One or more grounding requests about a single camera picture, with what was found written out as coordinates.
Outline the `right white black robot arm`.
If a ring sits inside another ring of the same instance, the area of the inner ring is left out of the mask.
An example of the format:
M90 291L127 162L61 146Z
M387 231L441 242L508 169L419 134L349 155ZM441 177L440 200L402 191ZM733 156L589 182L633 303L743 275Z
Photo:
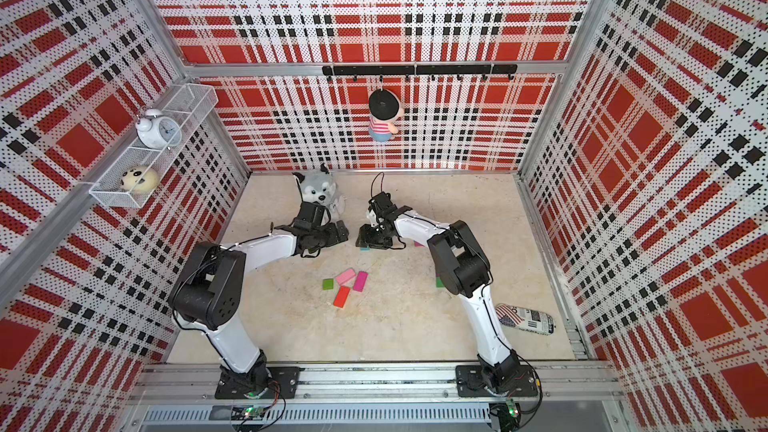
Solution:
M517 376L520 358L502 332L491 295L490 261L471 228L426 218L408 206L398 207L387 192L368 201L368 222L361 226L357 244L387 250L404 239L429 249L444 288L460 298L477 344L481 377L496 391Z

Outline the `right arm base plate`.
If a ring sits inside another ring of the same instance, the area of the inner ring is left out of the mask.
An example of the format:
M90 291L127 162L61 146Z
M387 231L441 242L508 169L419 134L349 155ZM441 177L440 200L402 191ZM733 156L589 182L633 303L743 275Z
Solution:
M539 395L533 369L521 365L508 376L480 364L455 367L457 393L462 398L514 397Z

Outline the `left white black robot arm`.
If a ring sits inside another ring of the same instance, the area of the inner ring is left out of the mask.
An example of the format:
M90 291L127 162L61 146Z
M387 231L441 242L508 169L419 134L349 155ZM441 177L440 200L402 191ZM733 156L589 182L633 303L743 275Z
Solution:
M267 387L266 354L250 339L238 309L245 273L282 259L315 258L349 238L343 221L303 202L287 225L272 225L262 236L231 245L200 242L192 250L169 295L172 318L185 331L207 338L222 362L222 375L248 392Z

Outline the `red long block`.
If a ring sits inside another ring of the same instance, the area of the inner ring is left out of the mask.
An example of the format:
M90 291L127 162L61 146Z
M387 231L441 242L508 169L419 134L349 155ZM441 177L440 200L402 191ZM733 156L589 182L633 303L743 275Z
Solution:
M343 308L347 302L350 292L351 292L351 289L349 287L341 286L333 301L333 305L337 308Z

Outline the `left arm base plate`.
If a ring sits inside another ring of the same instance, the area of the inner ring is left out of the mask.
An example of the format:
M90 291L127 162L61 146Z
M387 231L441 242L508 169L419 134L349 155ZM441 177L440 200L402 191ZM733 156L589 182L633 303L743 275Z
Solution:
M256 365L251 372L236 373L220 367L219 382L214 397L225 399L293 399L299 383L299 367Z

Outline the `magenta long block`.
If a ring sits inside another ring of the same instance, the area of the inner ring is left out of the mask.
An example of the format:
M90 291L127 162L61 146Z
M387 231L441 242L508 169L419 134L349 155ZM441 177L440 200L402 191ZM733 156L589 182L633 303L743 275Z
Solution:
M356 275L352 290L356 292L362 292L368 279L368 273L365 271L359 271Z

